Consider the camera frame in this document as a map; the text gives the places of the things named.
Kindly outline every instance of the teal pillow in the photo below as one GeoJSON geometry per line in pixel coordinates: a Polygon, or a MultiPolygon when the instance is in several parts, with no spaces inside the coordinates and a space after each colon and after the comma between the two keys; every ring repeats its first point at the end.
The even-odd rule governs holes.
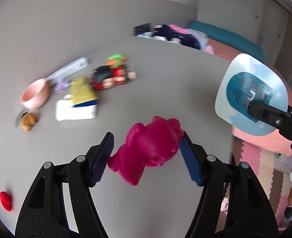
{"type": "Polygon", "coordinates": [[[201,31],[211,39],[219,41],[225,45],[233,47],[245,54],[248,54],[261,63],[264,63],[264,56],[262,49],[253,42],[241,37],[240,35],[230,32],[224,28],[202,23],[200,21],[192,21],[188,28],[201,31]]]}

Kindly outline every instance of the ribbed blue pad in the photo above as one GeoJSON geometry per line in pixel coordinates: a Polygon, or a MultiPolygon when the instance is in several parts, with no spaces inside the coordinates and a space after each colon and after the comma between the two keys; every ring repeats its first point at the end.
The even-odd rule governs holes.
{"type": "Polygon", "coordinates": [[[201,176],[200,164],[185,137],[183,137],[183,139],[179,142],[179,148],[186,163],[191,180],[194,181],[198,186],[201,185],[203,178],[201,176]]]}
{"type": "Polygon", "coordinates": [[[93,187],[97,182],[101,181],[102,175],[104,173],[107,158],[111,155],[114,147],[114,135],[110,134],[104,143],[99,155],[96,157],[94,164],[92,165],[92,175],[91,175],[91,184],[93,187]]]}

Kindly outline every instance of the pink bedsheet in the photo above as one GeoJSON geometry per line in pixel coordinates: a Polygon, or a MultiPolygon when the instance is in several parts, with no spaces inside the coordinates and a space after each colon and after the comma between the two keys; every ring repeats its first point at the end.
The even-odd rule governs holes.
{"type": "MultiPolygon", "coordinates": [[[[222,44],[216,40],[213,39],[208,40],[209,40],[208,44],[213,47],[214,55],[225,60],[232,61],[237,55],[242,53],[241,51],[236,50],[233,47],[229,47],[225,44],[222,44]]],[[[292,106],[292,91],[288,86],[287,82],[285,81],[283,76],[278,72],[278,70],[276,70],[274,67],[270,65],[267,65],[267,67],[274,71],[285,84],[288,93],[288,103],[290,106],[292,106]]],[[[242,132],[236,127],[232,127],[232,134],[242,140],[245,140],[263,149],[267,149],[280,154],[285,154],[287,156],[292,156],[292,150],[290,148],[291,141],[281,136],[278,133],[278,130],[275,130],[271,134],[265,136],[253,136],[245,132],[242,132]]]]}

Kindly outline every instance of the pink bowl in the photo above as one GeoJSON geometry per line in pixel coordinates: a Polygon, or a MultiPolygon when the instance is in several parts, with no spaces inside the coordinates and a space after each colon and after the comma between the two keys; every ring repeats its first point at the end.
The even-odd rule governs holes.
{"type": "Polygon", "coordinates": [[[20,98],[20,103],[28,110],[41,107],[49,97],[49,87],[45,79],[32,83],[20,98]]]}

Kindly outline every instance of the yellow notepad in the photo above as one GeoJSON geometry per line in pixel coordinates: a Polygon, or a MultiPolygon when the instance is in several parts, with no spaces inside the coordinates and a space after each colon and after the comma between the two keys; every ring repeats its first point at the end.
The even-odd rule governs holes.
{"type": "Polygon", "coordinates": [[[96,105],[99,98],[84,77],[70,83],[70,95],[74,107],[96,105]]]}

